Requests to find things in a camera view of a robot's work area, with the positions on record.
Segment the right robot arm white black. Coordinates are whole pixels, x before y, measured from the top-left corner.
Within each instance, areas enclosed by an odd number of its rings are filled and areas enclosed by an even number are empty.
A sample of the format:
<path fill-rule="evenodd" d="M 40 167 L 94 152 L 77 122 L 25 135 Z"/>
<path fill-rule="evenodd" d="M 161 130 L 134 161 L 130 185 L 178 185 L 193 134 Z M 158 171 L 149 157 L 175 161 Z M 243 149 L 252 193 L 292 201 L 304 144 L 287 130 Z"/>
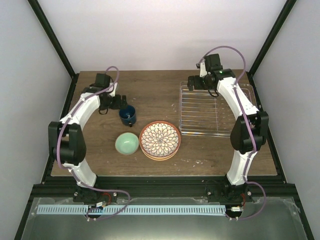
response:
<path fill-rule="evenodd" d="M 199 74 L 188 77 L 188 90 L 207 91 L 214 98 L 223 97 L 235 118 L 230 133 L 234 154 L 226 174 L 230 184 L 222 188 L 223 198 L 232 202 L 240 196 L 238 186 L 248 181 L 251 163 L 267 141 L 269 115 L 251 103 L 235 73 L 223 68 L 219 54 L 206 54 L 196 67 Z"/>

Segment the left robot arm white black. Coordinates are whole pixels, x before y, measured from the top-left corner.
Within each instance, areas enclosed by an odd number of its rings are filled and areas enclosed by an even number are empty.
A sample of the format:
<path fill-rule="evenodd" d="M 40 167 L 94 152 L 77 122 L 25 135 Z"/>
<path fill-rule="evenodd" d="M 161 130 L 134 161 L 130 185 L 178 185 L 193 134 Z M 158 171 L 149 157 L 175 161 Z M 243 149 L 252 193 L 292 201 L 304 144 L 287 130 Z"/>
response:
<path fill-rule="evenodd" d="M 122 110 L 128 106 L 125 95 L 116 94 L 118 80 L 106 73 L 98 73 L 95 82 L 85 87 L 73 108 L 59 121 L 48 125 L 49 156 L 61 169 L 73 175 L 78 186 L 86 188 L 84 195 L 97 202 L 102 189 L 95 185 L 97 175 L 87 160 L 87 146 L 83 128 L 94 112 L 105 115 L 108 110 Z"/>

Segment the light green ceramic bowl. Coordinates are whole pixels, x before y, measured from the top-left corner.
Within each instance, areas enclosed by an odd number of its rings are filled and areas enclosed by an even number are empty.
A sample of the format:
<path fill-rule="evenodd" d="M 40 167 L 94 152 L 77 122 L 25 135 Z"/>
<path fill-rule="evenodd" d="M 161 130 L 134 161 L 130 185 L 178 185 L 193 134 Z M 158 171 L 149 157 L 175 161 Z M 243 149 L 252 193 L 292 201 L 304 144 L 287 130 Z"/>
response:
<path fill-rule="evenodd" d="M 131 132 L 125 132 L 119 135 L 115 141 L 115 149 L 123 155 L 132 155 L 139 148 L 138 137 Z"/>

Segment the dark blue mug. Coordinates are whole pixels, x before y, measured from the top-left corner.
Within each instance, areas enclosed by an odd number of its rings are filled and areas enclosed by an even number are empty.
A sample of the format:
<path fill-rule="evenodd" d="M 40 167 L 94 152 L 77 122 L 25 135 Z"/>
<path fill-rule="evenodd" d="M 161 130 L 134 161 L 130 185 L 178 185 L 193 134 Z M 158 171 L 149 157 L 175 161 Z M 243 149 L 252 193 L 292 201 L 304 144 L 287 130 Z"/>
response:
<path fill-rule="evenodd" d="M 119 117 L 123 125 L 133 127 L 137 121 L 136 109 L 132 105 L 119 110 Z"/>

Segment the floral patterned orange-rim plate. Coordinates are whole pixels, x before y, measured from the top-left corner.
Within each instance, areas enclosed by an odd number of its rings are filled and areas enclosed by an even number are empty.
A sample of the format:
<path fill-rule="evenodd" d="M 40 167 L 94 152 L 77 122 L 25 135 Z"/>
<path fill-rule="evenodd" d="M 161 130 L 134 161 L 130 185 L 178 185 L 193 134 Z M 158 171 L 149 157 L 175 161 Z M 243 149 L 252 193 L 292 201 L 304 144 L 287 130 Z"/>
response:
<path fill-rule="evenodd" d="M 166 121 L 154 121 L 146 125 L 139 135 L 141 149 L 154 157 L 164 157 L 179 149 L 180 131 Z"/>

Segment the metal wire dish rack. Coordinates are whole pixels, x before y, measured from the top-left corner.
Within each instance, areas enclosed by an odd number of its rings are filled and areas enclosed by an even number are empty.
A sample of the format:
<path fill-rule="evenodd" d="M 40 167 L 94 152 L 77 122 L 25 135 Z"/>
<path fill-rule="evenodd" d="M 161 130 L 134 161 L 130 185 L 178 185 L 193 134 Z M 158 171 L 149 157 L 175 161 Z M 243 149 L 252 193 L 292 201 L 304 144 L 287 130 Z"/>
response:
<path fill-rule="evenodd" d="M 179 129 L 183 135 L 229 138 L 236 119 L 226 100 L 180 83 Z"/>

